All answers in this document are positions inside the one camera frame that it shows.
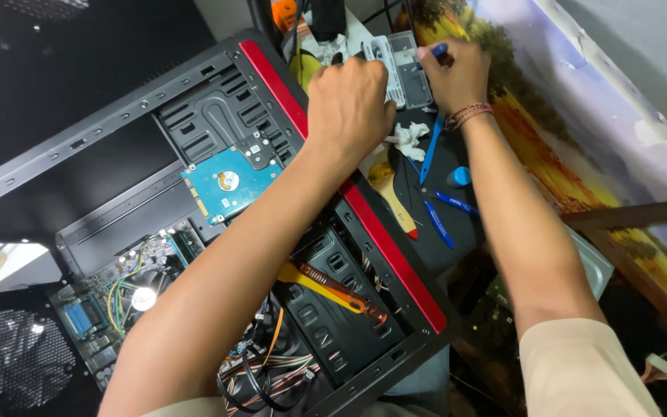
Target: red trim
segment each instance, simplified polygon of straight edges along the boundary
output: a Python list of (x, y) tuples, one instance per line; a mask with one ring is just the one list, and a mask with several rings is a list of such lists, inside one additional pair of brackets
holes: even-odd
[[(308, 116), (300, 107), (300, 104), (288, 90), (279, 75), (275, 71), (272, 64), (264, 56), (259, 45), (254, 41), (243, 41), (239, 43), (241, 50), (246, 54), (246, 57), (262, 77), (264, 83), (269, 87), (269, 90), (274, 95), (284, 112), (288, 115), (295, 128), (300, 132), (303, 138), (308, 138)], [(447, 327), (447, 317), (439, 308), (439, 305), (431, 297), (428, 289), (423, 282), (411, 268), (411, 264), (406, 261), (403, 253), (398, 249), (393, 239), (385, 230), (382, 223), (380, 223), (377, 215), (372, 211), (365, 197), (354, 185), (352, 180), (346, 180), (344, 185), (339, 188), (339, 192), (344, 196), (344, 199), (357, 215), (365, 230), (372, 237), (372, 241), (377, 245), (377, 248), (383, 253), (384, 258), (395, 274), (403, 282), (403, 286), (411, 294), (411, 297), (416, 302), (416, 305), (421, 309), (426, 320), (431, 324), (436, 333), (440, 333)]]

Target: beige sleeve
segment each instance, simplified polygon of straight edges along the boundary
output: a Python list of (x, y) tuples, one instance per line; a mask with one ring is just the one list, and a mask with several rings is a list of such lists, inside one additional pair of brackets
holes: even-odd
[(660, 416), (611, 327), (569, 318), (531, 327), (520, 342), (532, 417)]
[(185, 402), (173, 403), (143, 414), (142, 417), (225, 417), (225, 403), (220, 397), (202, 397), (187, 400)]

